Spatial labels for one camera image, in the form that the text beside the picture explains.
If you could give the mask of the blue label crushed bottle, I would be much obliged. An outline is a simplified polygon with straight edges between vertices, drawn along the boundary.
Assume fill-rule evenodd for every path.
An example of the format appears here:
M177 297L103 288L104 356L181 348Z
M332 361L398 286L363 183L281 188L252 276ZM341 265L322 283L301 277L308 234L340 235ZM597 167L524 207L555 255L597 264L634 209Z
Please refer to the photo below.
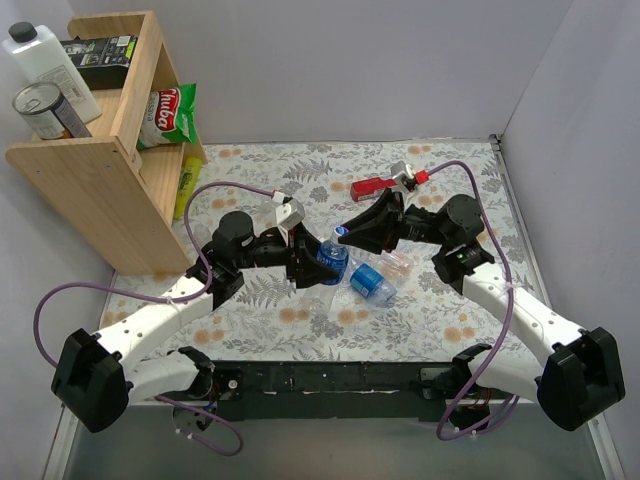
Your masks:
M349 277L351 287L372 305L385 307L397 290L381 273L367 263L358 263Z

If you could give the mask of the white blue bottle cap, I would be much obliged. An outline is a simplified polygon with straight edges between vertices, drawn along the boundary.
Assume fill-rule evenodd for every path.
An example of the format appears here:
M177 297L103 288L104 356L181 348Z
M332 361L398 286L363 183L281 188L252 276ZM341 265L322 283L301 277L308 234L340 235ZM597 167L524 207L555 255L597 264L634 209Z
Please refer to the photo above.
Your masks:
M336 238L340 238L349 233L349 230L344 226L337 226L334 228L332 235Z

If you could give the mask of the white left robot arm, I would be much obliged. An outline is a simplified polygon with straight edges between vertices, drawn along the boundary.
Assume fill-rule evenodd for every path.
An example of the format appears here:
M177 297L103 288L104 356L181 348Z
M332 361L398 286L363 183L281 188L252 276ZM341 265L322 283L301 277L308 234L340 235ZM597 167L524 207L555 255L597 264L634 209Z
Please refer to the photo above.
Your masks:
M65 341L53 393L92 433L111 426L141 400L176 392L191 400L209 397L215 366L204 353L181 347L150 360L148 354L192 321L229 300L244 284L243 270L282 266L299 289L337 279L317 260L319 241L298 223L254 233L240 211L222 217L203 258L163 295L124 320L93 334L79 329Z

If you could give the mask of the Pocari Sweat blue label bottle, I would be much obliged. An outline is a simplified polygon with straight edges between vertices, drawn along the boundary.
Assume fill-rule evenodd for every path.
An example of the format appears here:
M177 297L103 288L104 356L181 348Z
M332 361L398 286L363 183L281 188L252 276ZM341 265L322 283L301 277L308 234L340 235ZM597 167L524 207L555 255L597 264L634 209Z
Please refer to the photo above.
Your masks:
M340 238L331 234L328 240L322 242L316 257L317 260L335 270L339 278L307 289L301 298L302 309L313 316L328 314L344 278L349 263L349 250L339 243Z

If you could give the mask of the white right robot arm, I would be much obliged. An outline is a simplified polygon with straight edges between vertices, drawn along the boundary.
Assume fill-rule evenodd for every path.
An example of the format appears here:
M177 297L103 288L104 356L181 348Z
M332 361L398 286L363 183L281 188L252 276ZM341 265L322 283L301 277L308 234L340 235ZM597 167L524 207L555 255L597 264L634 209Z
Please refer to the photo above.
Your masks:
M459 194L437 212L405 206L399 192L385 190L365 212L344 225L343 245L380 254L399 241L439 246L433 257L440 280L481 306L534 355L534 368L498 357L495 344L476 344L457 354L449 370L427 383L475 397L497 389L537 403L560 428L574 431L626 395L617 342L602 327L586 330L514 286L477 237L485 229L479 201Z

